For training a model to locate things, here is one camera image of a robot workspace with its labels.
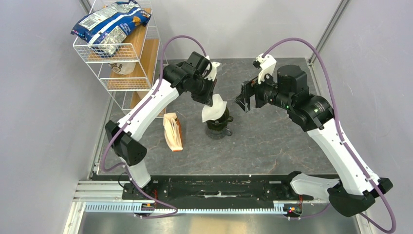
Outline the white paper coffee filter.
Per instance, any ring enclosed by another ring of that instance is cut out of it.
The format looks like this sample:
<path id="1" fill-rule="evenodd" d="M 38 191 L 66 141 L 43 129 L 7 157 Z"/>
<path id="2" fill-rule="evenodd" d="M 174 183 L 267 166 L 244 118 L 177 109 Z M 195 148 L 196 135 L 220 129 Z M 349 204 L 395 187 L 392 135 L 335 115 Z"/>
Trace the white paper coffee filter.
<path id="1" fill-rule="evenodd" d="M 212 96 L 212 106 L 205 105 L 202 109 L 202 122 L 217 120 L 222 117 L 226 110 L 227 101 L 224 101 L 220 94 Z"/>

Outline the dark green coffee dripper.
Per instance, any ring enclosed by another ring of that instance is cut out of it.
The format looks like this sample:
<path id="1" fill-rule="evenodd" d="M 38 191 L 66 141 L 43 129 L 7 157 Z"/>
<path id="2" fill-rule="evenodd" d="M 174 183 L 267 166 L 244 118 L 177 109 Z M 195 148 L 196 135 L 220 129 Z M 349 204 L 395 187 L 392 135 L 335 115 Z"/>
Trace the dark green coffee dripper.
<path id="1" fill-rule="evenodd" d="M 229 109 L 226 108 L 222 116 L 216 120 L 208 120 L 207 128 L 214 131 L 221 131 L 227 127 L 228 123 L 233 121 L 233 116 L 230 115 Z"/>

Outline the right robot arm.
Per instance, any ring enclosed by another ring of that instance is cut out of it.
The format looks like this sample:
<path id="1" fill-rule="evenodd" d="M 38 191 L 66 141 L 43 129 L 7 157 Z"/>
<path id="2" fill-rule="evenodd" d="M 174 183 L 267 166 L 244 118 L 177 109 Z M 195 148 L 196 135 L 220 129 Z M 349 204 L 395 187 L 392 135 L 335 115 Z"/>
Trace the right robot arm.
<path id="1" fill-rule="evenodd" d="M 235 101 L 245 112 L 250 110 L 251 97 L 256 108 L 269 104 L 284 109 L 322 149 L 338 174 L 337 179 L 325 179 L 294 171 L 281 186 L 286 199 L 309 195 L 351 217 L 370 208 L 393 187 L 390 179 L 371 171 L 344 134 L 337 132 L 333 107 L 324 97 L 310 93 L 307 74 L 299 66 L 285 65 L 275 76 L 266 74 L 263 81 L 243 82 Z"/>

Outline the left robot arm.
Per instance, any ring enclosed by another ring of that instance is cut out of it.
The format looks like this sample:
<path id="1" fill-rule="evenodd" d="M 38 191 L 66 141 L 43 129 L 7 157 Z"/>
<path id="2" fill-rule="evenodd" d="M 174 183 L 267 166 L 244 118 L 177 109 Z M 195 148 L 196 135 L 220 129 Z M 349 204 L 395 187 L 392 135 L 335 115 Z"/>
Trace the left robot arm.
<path id="1" fill-rule="evenodd" d="M 186 61 L 170 64 L 152 89 L 128 114 L 105 125 L 109 148 L 121 159 L 135 183 L 134 193 L 141 199 L 152 195 L 151 176 L 145 164 L 147 149 L 140 143 L 144 132 L 160 112 L 182 93 L 189 92 L 193 101 L 213 105 L 213 89 L 220 63 L 193 52 Z"/>

